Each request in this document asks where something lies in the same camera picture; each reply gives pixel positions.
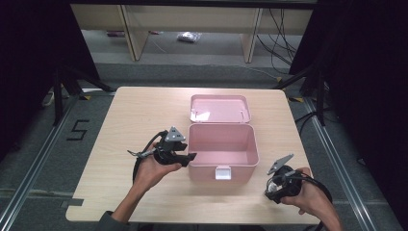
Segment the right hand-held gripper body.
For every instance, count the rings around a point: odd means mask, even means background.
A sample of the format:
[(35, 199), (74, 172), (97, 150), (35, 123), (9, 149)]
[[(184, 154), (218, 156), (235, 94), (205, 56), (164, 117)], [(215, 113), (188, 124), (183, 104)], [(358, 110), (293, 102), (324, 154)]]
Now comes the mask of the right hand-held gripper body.
[[(277, 192), (282, 193), (282, 198), (285, 196), (296, 196), (301, 190), (301, 173), (287, 166), (287, 162), (292, 157), (293, 154), (289, 154), (283, 158), (277, 159), (268, 171), (268, 175), (271, 175), (271, 177), (276, 175), (281, 176), (281, 181), (276, 185), (278, 187)], [(267, 191), (268, 184), (272, 182), (270, 178), (267, 181)]]

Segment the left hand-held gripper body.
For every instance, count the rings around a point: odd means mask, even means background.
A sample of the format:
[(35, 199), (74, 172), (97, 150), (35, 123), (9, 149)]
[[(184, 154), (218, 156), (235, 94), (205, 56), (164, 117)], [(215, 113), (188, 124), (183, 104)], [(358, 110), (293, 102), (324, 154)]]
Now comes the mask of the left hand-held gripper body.
[(179, 160), (183, 155), (178, 155), (175, 148), (177, 143), (184, 143), (185, 139), (174, 126), (168, 131), (164, 130), (162, 138), (154, 145), (156, 148), (155, 160), (161, 165), (179, 164)]

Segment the pink storage box white handle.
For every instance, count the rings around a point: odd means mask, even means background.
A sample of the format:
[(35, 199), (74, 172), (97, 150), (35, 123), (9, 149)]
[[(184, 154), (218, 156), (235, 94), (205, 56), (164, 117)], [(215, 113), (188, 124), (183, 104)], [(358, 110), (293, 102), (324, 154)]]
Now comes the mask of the pink storage box white handle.
[(242, 95), (191, 98), (188, 151), (193, 181), (248, 181), (260, 162), (251, 113)]

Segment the person's right hand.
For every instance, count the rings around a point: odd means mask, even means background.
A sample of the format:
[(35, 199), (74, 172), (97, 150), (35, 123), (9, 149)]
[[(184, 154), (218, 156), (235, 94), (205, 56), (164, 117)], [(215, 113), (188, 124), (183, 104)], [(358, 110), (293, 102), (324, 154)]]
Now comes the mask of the person's right hand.
[(281, 199), (285, 205), (293, 205), (299, 209), (300, 215), (309, 214), (323, 218), (336, 214), (336, 210), (325, 193), (310, 182), (303, 181), (300, 193), (296, 196), (285, 196)]

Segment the person's left hand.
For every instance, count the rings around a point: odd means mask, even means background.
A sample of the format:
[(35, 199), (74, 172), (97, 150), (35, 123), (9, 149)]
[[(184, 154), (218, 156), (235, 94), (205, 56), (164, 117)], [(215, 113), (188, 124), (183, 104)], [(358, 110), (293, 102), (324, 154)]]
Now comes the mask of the person's left hand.
[(158, 184), (167, 174), (180, 169), (178, 163), (172, 165), (161, 165), (150, 155), (141, 160), (132, 190), (138, 193), (146, 193)]

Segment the person's grey sleeve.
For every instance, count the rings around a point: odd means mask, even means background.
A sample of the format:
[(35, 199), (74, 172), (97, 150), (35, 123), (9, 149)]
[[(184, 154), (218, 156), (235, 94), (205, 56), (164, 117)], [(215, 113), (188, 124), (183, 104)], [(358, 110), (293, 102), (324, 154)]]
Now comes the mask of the person's grey sleeve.
[(112, 211), (106, 211), (98, 221), (94, 231), (130, 231), (129, 222), (123, 223), (112, 217)]

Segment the black metal stand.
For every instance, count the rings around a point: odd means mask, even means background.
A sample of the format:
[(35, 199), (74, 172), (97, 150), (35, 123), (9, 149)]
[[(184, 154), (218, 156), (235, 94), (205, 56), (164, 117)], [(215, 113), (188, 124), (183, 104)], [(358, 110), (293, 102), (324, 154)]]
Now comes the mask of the black metal stand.
[(115, 92), (115, 89), (102, 83), (98, 76), (91, 76), (87, 73), (76, 69), (69, 65), (60, 65), (55, 69), (53, 74), (53, 90), (55, 102), (55, 119), (54, 125), (57, 125), (63, 118), (63, 92), (65, 88), (70, 96), (80, 96), (84, 93), (80, 87), (78, 80), (85, 80), (86, 82), (102, 89), (105, 92)]
[(299, 71), (297, 74), (293, 75), (287, 81), (278, 83), (275, 87), (273, 87), (273, 89), (282, 90), (302, 78), (304, 78), (304, 82), (300, 89), (300, 93), (303, 96), (310, 96), (313, 92), (317, 93), (317, 108), (313, 112), (311, 112), (311, 115), (316, 116), (318, 121), (320, 122), (320, 125), (324, 126), (324, 78), (322, 71), (316, 64), (311, 64), (305, 69)]

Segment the black tape strip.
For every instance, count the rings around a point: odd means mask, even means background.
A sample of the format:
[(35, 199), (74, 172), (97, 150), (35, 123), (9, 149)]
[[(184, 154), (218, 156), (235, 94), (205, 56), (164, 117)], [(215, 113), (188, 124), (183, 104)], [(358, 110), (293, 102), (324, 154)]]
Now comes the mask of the black tape strip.
[(62, 208), (68, 208), (69, 206), (82, 206), (83, 205), (84, 200), (83, 199), (79, 199), (79, 198), (70, 198), (68, 200), (64, 200), (61, 203), (61, 207)]

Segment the clear plastic bag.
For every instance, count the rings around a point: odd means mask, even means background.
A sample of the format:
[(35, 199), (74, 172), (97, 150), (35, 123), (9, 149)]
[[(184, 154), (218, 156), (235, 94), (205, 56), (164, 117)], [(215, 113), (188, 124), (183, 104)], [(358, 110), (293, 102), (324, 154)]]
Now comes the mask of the clear plastic bag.
[(201, 33), (197, 32), (181, 32), (177, 35), (179, 41), (195, 43), (201, 38)]

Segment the black curtain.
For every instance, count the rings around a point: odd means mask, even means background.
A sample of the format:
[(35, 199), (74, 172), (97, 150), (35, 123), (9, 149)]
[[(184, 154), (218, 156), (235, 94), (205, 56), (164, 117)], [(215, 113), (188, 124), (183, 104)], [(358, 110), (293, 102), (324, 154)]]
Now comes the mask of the black curtain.
[(320, 54), (337, 116), (408, 231), (408, 0), (309, 0), (293, 69)]
[(0, 161), (62, 66), (99, 78), (68, 0), (0, 0)]

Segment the white power strip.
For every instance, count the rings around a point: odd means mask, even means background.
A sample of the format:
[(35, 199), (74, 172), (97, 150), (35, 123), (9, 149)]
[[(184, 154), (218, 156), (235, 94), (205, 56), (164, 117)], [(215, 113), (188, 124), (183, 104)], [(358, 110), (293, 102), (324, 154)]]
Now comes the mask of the white power strip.
[(55, 93), (53, 91), (49, 91), (44, 99), (41, 102), (42, 107), (48, 107), (50, 106), (55, 100)]

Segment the aluminium floor rail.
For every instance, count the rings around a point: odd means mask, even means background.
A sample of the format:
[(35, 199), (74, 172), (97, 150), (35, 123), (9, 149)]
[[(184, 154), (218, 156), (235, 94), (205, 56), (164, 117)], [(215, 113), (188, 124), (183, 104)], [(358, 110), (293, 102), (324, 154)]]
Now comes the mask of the aluminium floor rail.
[[(304, 100), (305, 107), (309, 113), (316, 115), (318, 112), (317, 107), (314, 105), (310, 98)], [(355, 217), (357, 218), (363, 231), (377, 231), (377, 227), (374, 224), (370, 212), (365, 205), (361, 195), (357, 192), (350, 175), (348, 174), (341, 157), (332, 142), (326, 128), (321, 124), (320, 120), (317, 118), (312, 119), (314, 127), (318, 133), (319, 139), (325, 149), (328, 159), (334, 168), (334, 171), (339, 179), (339, 182), (344, 190), (344, 194), (349, 202), (350, 207), (353, 210)]]
[(48, 160), (52, 148), (54, 147), (60, 133), (64, 128), (68, 115), (78, 100), (78, 96), (71, 96), (66, 101), (62, 117), (50, 130), (36, 158), (32, 162), (18, 188), (14, 191), (13, 197), (11, 198), (8, 206), (0, 215), (0, 231), (9, 231), (13, 226), (13, 223), (17, 218), (26, 198), (28, 197), (31, 188), (37, 181), (44, 164)]

